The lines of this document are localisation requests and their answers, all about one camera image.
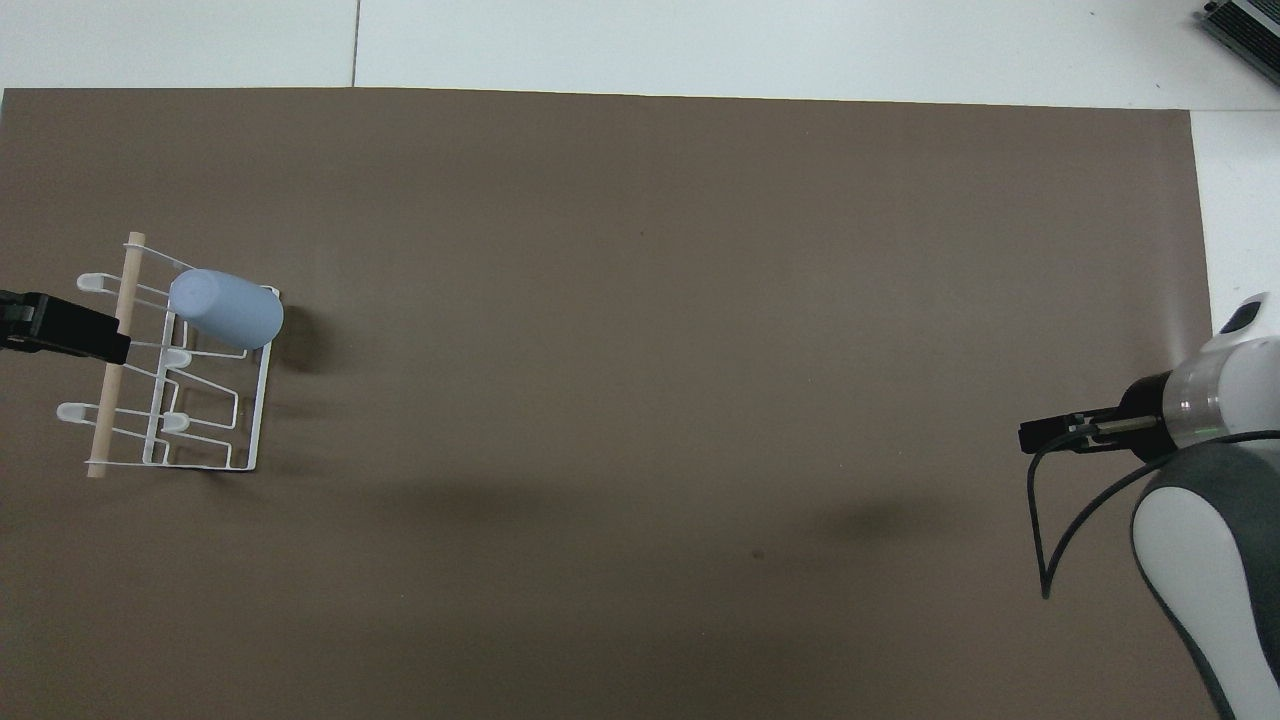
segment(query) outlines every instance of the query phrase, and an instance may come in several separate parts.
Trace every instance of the brown mat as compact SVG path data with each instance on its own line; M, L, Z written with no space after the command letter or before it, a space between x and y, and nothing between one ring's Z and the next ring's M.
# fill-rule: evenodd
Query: brown mat
M1020 420L1210 333L1183 111L10 90L0 287L282 288L261 466L83 477L0 354L12 717L1212 717ZM1060 530L1132 457L1046 464Z

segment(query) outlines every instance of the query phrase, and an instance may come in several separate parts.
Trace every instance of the black cable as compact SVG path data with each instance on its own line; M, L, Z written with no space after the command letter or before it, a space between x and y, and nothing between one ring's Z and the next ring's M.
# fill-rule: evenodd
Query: black cable
M1064 433L1047 442L1044 447L1039 448L1039 451L1036 452L1036 456L1032 457L1030 465L1027 468L1027 506L1030 510L1032 515L1032 537L1036 541L1036 564L1039 570L1041 597L1046 600L1048 598L1050 587L1053 584L1053 575L1057 573L1057 565L1059 562L1062 561L1062 553L1066 552L1068 543L1071 542L1071 538L1075 537L1075 533L1080 529L1082 525L1084 525L1084 521L1088 520L1089 516L1093 515L1093 512L1102 506L1102 503L1111 500L1111 497L1114 497L1117 492L1140 480L1142 478L1149 475L1151 473L1155 473L1156 470L1164 468L1166 464L1169 464L1170 460L1176 457L1180 452L1188 450L1188 448L1179 448L1175 450L1174 452L1170 452L1169 455L1157 457L1151 462L1147 462L1142 468L1138 468L1133 473L1129 473L1128 475L1111 483L1106 489L1098 493L1097 497L1091 500L1089 503L1085 505L1083 510L1080 510L1080 512L1075 516L1075 519L1071 520L1071 524L1066 527L1066 532L1064 532L1061 539L1057 541L1057 546L1053 548L1053 555L1050 557L1048 564L1046 564L1044 543L1041 539L1041 530L1039 530L1039 512L1036 509L1036 469L1037 466L1039 466L1041 460L1043 460L1044 456L1048 455L1050 452L1053 452L1055 450L1059 450L1062 446L1070 445L1071 442L1075 442L1082 437L1089 437L1097 433L1098 428L1096 425L1083 425L1069 433ZM1249 442L1254 439L1280 439L1280 430L1256 430L1249 433L1235 433L1230 436L1210 438L1203 442L1231 445L1238 442Z

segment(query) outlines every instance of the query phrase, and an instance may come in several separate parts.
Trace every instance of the black device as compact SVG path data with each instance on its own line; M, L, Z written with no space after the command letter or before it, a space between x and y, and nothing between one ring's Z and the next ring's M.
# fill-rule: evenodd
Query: black device
M42 292L0 290L0 347L19 352L51 350L123 365L129 336L114 316Z
M1280 85L1280 1L1224 0L1204 5L1201 26Z

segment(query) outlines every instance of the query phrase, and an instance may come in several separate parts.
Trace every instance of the black clamp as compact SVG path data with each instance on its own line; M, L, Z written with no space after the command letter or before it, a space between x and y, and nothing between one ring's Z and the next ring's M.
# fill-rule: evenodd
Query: black clamp
M96 357L123 365L129 336L120 322L97 310L42 292L0 290L0 347L19 352L52 350L77 357Z

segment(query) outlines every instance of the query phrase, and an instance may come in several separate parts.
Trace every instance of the wooden dowel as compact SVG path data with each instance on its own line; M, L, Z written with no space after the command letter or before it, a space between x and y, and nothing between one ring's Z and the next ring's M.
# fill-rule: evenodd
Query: wooden dowel
M129 233L132 245L146 245L147 236L140 232ZM120 334L129 334L133 324L133 297L138 290L138 273L142 269L142 250L124 249L124 270L120 273L120 295L115 300L115 319L120 320ZM102 395L97 401L97 421L93 424L93 448L88 454L88 477L105 478L108 455L111 451L111 428L115 425L115 406L120 398L120 379L123 365L106 364L102 373Z

